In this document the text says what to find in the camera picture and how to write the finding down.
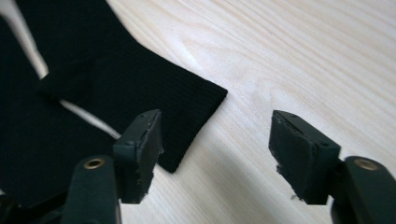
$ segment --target black knit garment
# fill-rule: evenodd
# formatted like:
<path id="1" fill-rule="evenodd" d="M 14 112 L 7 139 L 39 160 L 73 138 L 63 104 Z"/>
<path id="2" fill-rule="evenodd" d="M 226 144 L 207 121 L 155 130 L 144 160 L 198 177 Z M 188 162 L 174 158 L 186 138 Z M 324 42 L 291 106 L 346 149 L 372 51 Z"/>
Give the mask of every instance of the black knit garment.
<path id="1" fill-rule="evenodd" d="M 227 91 L 142 47 L 104 0 L 17 3 L 49 67 L 39 91 L 79 105 L 119 133 L 138 114 L 161 109 L 159 164 L 174 172 Z"/>
<path id="2" fill-rule="evenodd" d="M 31 206 L 65 192 L 77 163 L 115 140 L 35 92 L 39 82 L 0 18 L 0 189 Z"/>

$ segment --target wooden table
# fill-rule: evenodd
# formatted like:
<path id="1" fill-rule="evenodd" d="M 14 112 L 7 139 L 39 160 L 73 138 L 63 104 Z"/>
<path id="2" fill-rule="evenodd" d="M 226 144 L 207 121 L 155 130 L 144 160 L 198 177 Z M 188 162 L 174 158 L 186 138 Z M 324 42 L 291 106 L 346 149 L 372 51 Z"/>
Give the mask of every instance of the wooden table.
<path id="1" fill-rule="evenodd" d="M 276 172 L 274 109 L 297 114 L 396 175 L 395 1 L 111 0 L 148 49 L 229 94 L 179 170 L 156 167 L 149 195 L 124 223 L 332 223 Z M 31 61 L 46 67 L 15 5 L 2 0 Z"/>

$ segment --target metal screw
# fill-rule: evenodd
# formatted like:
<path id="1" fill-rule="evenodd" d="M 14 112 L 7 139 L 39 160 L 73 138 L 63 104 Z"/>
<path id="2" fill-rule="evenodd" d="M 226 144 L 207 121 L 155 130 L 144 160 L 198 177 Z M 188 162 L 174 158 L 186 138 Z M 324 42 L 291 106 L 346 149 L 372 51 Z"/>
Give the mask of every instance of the metal screw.
<path id="1" fill-rule="evenodd" d="M 84 168 L 87 170 L 93 170 L 93 169 L 103 166 L 104 164 L 105 164 L 105 160 L 103 160 L 101 158 L 95 158 L 95 159 L 85 162 Z"/>
<path id="2" fill-rule="evenodd" d="M 366 170 L 378 170 L 378 166 L 372 163 L 371 161 L 367 161 L 364 159 L 356 159 L 355 164 L 359 165 L 359 167 L 366 169 Z"/>

